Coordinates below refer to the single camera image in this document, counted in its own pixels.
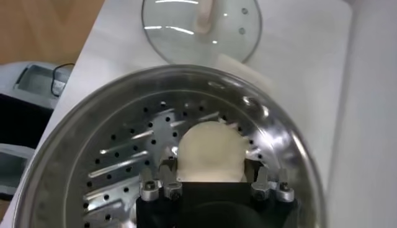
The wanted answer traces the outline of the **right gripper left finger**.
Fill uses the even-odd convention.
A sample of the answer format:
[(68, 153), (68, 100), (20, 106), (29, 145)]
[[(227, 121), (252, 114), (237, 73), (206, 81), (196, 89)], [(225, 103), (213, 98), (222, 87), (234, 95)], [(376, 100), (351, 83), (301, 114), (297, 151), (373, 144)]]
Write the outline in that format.
[(182, 183), (178, 181), (176, 171), (177, 159), (173, 157), (160, 163), (157, 179), (149, 168), (144, 168), (140, 172), (140, 198), (146, 202), (156, 201), (162, 190), (166, 199), (177, 201), (182, 196)]

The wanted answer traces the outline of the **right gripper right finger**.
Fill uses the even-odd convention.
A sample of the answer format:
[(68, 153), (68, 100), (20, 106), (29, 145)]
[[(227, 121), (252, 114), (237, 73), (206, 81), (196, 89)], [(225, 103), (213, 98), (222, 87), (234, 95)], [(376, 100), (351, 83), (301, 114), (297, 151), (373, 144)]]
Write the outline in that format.
[(251, 203), (265, 203), (268, 200), (293, 203), (295, 191), (289, 185), (286, 169), (270, 170), (258, 160), (245, 159), (244, 178), (249, 183)]

